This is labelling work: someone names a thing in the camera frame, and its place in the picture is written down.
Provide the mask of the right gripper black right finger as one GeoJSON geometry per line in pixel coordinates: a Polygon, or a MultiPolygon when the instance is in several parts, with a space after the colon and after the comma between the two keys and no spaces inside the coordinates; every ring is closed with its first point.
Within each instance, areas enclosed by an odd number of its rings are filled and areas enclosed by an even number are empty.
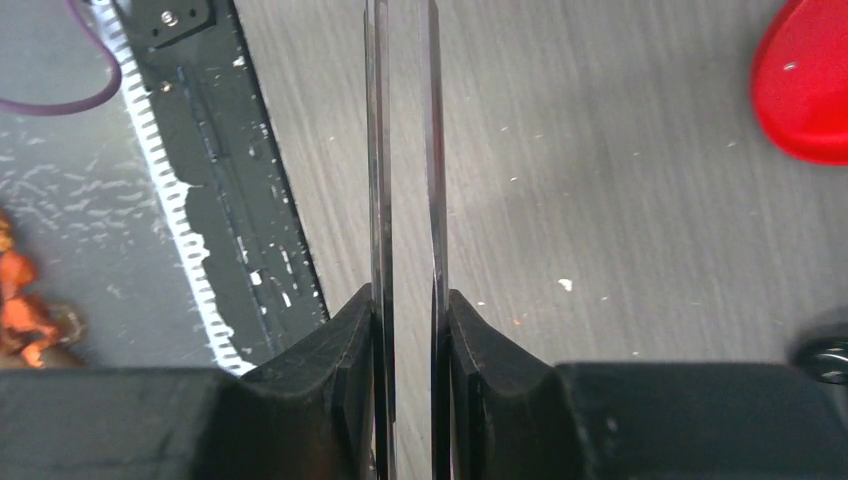
{"type": "Polygon", "coordinates": [[[547,364],[449,296],[458,479],[843,479],[847,428],[798,369],[547,364]]]}

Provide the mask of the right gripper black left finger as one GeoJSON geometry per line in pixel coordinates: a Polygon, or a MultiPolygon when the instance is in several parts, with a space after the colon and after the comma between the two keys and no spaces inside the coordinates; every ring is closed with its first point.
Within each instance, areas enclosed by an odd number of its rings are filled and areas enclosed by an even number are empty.
{"type": "Polygon", "coordinates": [[[218,368],[5,370],[5,479],[363,479],[372,301],[242,376],[218,368]]]}

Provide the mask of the red plastic cup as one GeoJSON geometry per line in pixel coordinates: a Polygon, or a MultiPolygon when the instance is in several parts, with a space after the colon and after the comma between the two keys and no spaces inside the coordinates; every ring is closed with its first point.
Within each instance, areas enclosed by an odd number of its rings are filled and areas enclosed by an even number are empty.
{"type": "Polygon", "coordinates": [[[778,149],[845,167],[847,2],[786,2],[759,41],[749,85],[755,117],[778,149]]]}

